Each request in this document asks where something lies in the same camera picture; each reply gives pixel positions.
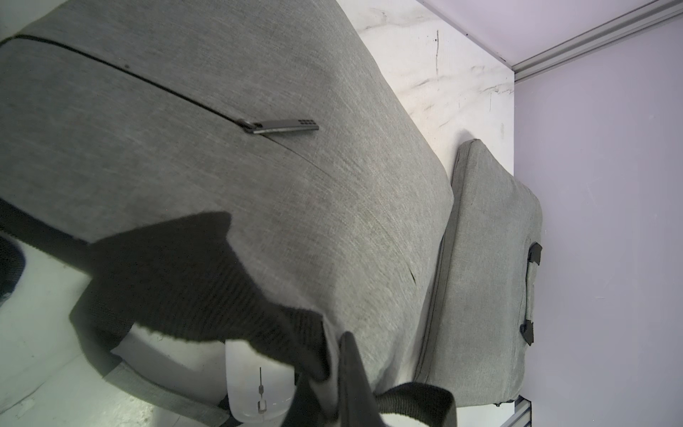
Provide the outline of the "white computer mouse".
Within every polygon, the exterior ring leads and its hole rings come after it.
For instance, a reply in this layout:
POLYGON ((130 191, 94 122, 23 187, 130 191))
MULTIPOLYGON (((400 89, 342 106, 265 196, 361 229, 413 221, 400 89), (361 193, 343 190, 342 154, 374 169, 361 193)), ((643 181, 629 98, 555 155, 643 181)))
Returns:
POLYGON ((279 421, 295 396, 295 370, 242 340, 225 343, 229 411, 243 425, 279 421))

